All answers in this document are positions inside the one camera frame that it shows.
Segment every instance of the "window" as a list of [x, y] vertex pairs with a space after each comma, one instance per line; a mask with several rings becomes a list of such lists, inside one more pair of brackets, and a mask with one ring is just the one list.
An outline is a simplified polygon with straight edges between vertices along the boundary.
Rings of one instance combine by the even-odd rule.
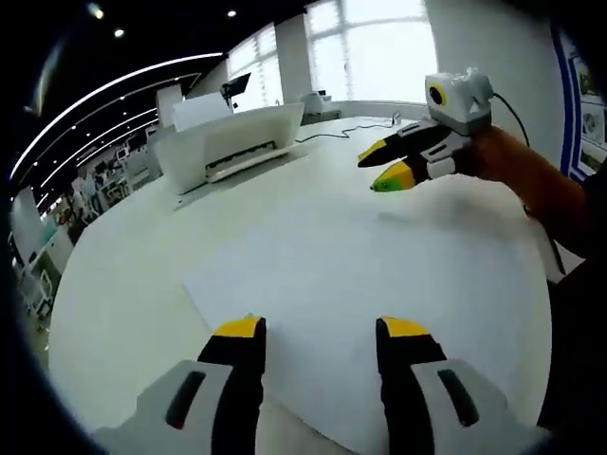
[[308, 7], [312, 84], [333, 100], [425, 103], [438, 70], [423, 0], [323, 0]]
[[245, 93], [232, 101], [243, 112], [283, 103], [283, 88], [276, 51], [274, 25], [263, 28], [238, 45], [228, 58], [228, 78], [251, 73]]

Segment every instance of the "person's hand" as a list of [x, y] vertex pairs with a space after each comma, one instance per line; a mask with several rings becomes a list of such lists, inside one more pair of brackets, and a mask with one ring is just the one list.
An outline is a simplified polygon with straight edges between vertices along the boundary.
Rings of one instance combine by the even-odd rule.
[[484, 180], [507, 183], [521, 155], [534, 154], [517, 138], [491, 126], [472, 141], [472, 146], [458, 152], [456, 171]]

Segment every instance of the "black ceiling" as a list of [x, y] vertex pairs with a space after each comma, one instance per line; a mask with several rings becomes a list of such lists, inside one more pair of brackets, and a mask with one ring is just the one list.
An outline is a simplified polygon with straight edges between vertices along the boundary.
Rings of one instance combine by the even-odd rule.
[[[88, 10], [91, 2], [23, 2], [15, 5], [15, 28], [23, 30], [10, 46], [9, 59], [15, 73], [10, 82], [9, 149], [5, 154], [9, 172], [31, 141], [68, 106], [96, 88], [143, 67], [213, 52], [228, 52], [268, 23], [282, 22], [299, 14], [309, 2], [296, 0], [277, 7], [269, 0], [250, 2], [201, 2], [174, 0], [97, 0], [104, 13], [96, 19]], [[237, 15], [229, 18], [230, 9]], [[117, 39], [114, 30], [122, 28]], [[53, 51], [58, 56], [48, 74], [42, 103], [35, 87], [45, 62]], [[121, 82], [87, 101], [58, 122], [36, 144], [12, 179], [12, 191], [31, 185], [39, 198], [46, 191], [61, 193], [75, 177], [75, 161], [65, 166], [44, 190], [40, 184], [90, 139], [112, 126], [156, 106], [158, 88], [174, 84], [179, 77], [187, 93], [196, 77], [204, 77], [221, 57], [198, 59], [165, 66]], [[152, 119], [133, 120], [131, 127]], [[124, 134], [126, 126], [105, 140]]]

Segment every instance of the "black cable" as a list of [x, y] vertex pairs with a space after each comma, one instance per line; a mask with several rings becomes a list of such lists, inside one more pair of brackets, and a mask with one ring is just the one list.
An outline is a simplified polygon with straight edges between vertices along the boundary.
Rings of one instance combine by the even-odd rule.
[[351, 133], [354, 130], [357, 130], [358, 128], [366, 129], [366, 128], [392, 128], [392, 127], [393, 127], [393, 125], [359, 125], [359, 126], [355, 126], [354, 128], [346, 128], [345, 130], [341, 130], [341, 136], [321, 133], [319, 135], [306, 137], [305, 139], [302, 139], [302, 140], [295, 139], [295, 142], [301, 144], [301, 143], [306, 142], [307, 140], [313, 139], [315, 137], [337, 137], [339, 139], [349, 139], [350, 137], [348, 136], [348, 133]]
[[521, 119], [519, 118], [519, 116], [516, 114], [516, 112], [514, 112], [514, 109], [512, 109], [512, 106], [508, 103], [508, 101], [506, 101], [504, 99], [504, 97], [502, 95], [500, 95], [499, 93], [495, 93], [495, 92], [493, 92], [493, 95], [495, 96], [495, 98], [497, 98], [503, 104], [506, 105], [506, 107], [512, 113], [512, 115], [514, 116], [514, 118], [516, 119], [516, 121], [519, 122], [519, 126], [521, 127], [521, 130], [523, 130], [524, 142], [527, 144], [527, 147], [529, 147], [529, 137], [527, 136], [527, 131], [525, 130], [523, 122], [521, 121]]

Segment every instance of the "white device on table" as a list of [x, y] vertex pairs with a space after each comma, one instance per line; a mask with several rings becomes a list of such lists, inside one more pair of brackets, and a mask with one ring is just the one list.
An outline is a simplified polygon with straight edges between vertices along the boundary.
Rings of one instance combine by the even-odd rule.
[[300, 98], [306, 114], [320, 114], [324, 111], [324, 98], [319, 92], [308, 93]]
[[285, 104], [208, 121], [160, 138], [156, 156], [176, 194], [184, 194], [296, 146], [304, 105]]

